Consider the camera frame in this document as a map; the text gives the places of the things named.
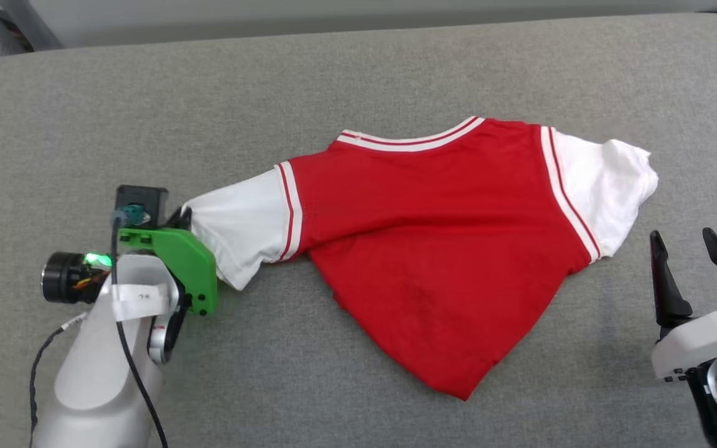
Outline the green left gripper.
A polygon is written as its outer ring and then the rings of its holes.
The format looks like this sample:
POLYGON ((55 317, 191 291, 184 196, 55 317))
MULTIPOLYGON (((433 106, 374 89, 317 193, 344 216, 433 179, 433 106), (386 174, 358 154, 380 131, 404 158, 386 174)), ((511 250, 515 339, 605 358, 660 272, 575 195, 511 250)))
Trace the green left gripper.
POLYGON ((169 227, 154 230, 124 227, 118 241, 128 248, 154 253, 167 267, 179 290, 179 305, 190 313, 212 315, 217 310, 217 273, 214 255, 188 230, 192 210, 179 207, 169 227))

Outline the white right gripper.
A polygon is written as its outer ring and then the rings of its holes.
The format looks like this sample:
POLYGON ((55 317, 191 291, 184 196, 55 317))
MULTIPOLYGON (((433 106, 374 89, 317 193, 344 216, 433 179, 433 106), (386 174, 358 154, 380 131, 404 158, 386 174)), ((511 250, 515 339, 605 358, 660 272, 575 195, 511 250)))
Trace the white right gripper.
MULTIPOLYGON (((717 233, 703 228, 702 235, 706 251, 717 266, 717 233)), ((660 328, 675 328, 655 344, 651 354, 654 377, 663 379, 675 375, 677 369, 685 371, 717 358, 717 311, 692 320, 693 309, 675 284, 668 250, 657 230, 650 233, 650 254, 655 322, 660 328)))

